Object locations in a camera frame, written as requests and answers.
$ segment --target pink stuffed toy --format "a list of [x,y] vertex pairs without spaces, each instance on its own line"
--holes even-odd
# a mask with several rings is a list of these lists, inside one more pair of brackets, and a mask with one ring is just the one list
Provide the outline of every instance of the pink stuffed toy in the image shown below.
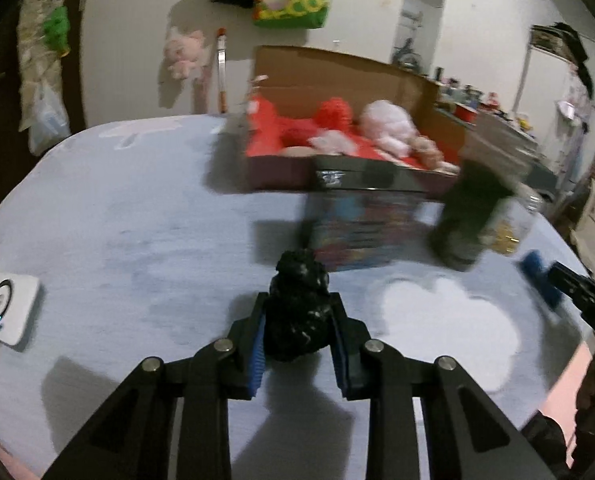
[[204,53],[204,33],[201,30],[189,35],[180,34],[173,28],[164,46],[164,56],[171,63],[168,67],[173,79],[187,79],[191,71],[199,65]]

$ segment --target metal screw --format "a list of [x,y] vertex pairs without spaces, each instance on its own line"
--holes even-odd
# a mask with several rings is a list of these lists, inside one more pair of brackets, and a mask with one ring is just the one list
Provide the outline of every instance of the metal screw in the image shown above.
[[228,352],[229,350],[232,350],[233,346],[232,341],[226,337],[218,339],[213,343],[213,347],[218,352]]
[[457,362],[451,356],[442,355],[442,357],[437,360],[437,365],[439,365],[440,368],[444,368],[444,370],[455,370]]
[[156,372],[161,365],[162,362],[157,357],[147,357],[142,361],[142,370],[145,372]]
[[379,339],[369,339],[366,343],[364,343],[364,348],[366,348],[369,352],[379,354],[379,352],[384,350],[384,343],[382,343]]

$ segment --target white device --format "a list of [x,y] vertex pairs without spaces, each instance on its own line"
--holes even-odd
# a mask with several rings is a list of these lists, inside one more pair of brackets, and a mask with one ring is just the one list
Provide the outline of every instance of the white device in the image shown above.
[[17,345],[39,291],[39,280],[24,274],[0,273],[0,341]]

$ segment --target white wall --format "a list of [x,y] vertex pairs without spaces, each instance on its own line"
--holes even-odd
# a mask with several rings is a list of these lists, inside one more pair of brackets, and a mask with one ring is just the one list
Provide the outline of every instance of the white wall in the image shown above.
[[[163,98],[158,92],[170,12],[176,25],[202,28],[207,36],[228,29],[228,101],[231,109],[241,109],[257,44],[333,48],[338,40],[343,52],[388,62],[401,6],[402,0],[333,0],[325,27],[306,32],[259,30],[250,11],[208,0],[87,0],[82,78],[88,125],[196,110],[189,82],[173,104],[172,85],[162,87]],[[510,109],[530,26],[558,20],[595,40],[595,21],[581,0],[445,0],[434,65],[465,84],[496,91]],[[215,110],[215,81],[208,95]]]

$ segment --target white cloud pattern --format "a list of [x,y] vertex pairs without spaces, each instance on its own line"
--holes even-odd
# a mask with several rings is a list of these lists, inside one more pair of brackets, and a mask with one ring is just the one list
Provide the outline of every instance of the white cloud pattern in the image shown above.
[[452,355],[487,393],[507,382],[520,338],[512,320],[489,300],[435,276],[429,286],[391,282],[381,308],[386,332],[380,338],[403,355],[427,362]]

